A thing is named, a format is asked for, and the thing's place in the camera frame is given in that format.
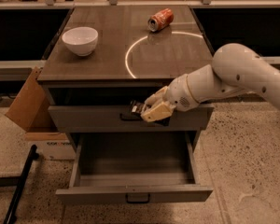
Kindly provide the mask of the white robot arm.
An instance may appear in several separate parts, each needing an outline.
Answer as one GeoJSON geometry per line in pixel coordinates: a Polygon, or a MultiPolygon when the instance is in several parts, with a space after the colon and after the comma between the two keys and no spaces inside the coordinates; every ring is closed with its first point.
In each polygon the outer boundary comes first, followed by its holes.
{"type": "Polygon", "coordinates": [[[280,70],[252,49],[231,43],[218,49],[210,64],[180,77],[145,100],[141,118],[167,119],[200,103],[252,91],[280,110],[280,70]]]}

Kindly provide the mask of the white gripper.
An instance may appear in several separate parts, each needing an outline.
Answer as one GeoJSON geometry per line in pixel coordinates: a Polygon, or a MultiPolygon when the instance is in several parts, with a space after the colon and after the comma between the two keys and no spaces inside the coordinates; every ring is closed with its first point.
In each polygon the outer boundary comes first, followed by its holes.
{"type": "Polygon", "coordinates": [[[186,112],[198,105],[189,89],[188,76],[183,75],[146,98],[141,118],[154,122],[171,117],[175,109],[186,112]]]}

